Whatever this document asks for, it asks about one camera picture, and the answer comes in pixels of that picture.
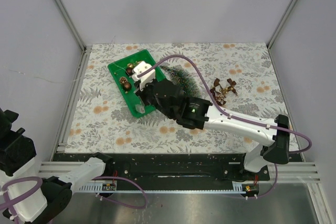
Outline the small green christmas tree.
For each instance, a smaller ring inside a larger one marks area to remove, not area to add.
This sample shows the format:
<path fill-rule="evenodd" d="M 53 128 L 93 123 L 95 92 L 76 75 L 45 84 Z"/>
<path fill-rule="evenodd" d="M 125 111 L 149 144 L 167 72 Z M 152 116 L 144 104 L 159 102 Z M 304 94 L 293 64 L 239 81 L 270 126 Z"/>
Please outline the small green christmas tree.
<path fill-rule="evenodd" d="M 169 80 L 178 85 L 186 97 L 201 98 L 202 94 L 198 87 L 198 84 L 192 77 L 192 75 L 181 66 L 164 66 L 161 65 L 160 69 L 163 70 L 169 76 Z"/>

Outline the brown ribbon pinecone ornament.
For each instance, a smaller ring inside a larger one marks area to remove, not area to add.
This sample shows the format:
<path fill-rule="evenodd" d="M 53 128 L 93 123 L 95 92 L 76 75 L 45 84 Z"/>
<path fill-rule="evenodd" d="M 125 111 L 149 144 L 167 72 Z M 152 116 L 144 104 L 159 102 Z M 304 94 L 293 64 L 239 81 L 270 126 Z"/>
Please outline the brown ribbon pinecone ornament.
<path fill-rule="evenodd" d="M 238 93 L 235 89 L 235 85 L 237 84 L 236 81 L 229 78 L 227 79 L 227 82 L 229 85 L 223 87 L 220 84 L 220 80 L 216 78 L 213 82 L 213 86 L 210 89 L 210 92 L 213 98 L 215 99 L 216 103 L 222 107 L 226 104 L 226 97 L 230 92 L 232 92 L 235 96 L 238 96 Z"/>

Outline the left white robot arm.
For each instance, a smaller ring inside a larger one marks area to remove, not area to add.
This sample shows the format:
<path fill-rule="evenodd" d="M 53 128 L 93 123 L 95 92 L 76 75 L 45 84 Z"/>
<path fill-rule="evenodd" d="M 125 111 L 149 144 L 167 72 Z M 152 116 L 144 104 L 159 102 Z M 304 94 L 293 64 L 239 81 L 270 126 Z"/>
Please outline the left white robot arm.
<path fill-rule="evenodd" d="M 14 223 L 51 223 L 82 186 L 96 177 L 112 177 L 112 157 L 95 153 L 68 173 L 41 178 L 33 140 L 24 136 L 24 128 L 12 130 L 17 118 L 16 112 L 1 111 L 1 212 L 5 218 Z"/>

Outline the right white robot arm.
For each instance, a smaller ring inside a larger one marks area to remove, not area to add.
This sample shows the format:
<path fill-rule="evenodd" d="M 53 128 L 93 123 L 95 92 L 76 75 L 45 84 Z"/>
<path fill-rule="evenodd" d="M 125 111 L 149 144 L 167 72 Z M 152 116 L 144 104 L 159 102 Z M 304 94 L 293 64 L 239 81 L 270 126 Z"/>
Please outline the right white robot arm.
<path fill-rule="evenodd" d="M 289 162 L 289 119 L 278 115 L 274 119 L 257 118 L 232 111 L 221 112 L 217 103 L 187 97 L 181 88 L 167 79 L 149 83 L 135 82 L 135 94 L 144 105 L 152 105 L 168 119 L 187 129 L 207 129 L 248 137 L 258 145 L 243 158 L 239 173 L 250 180 L 264 166 Z"/>

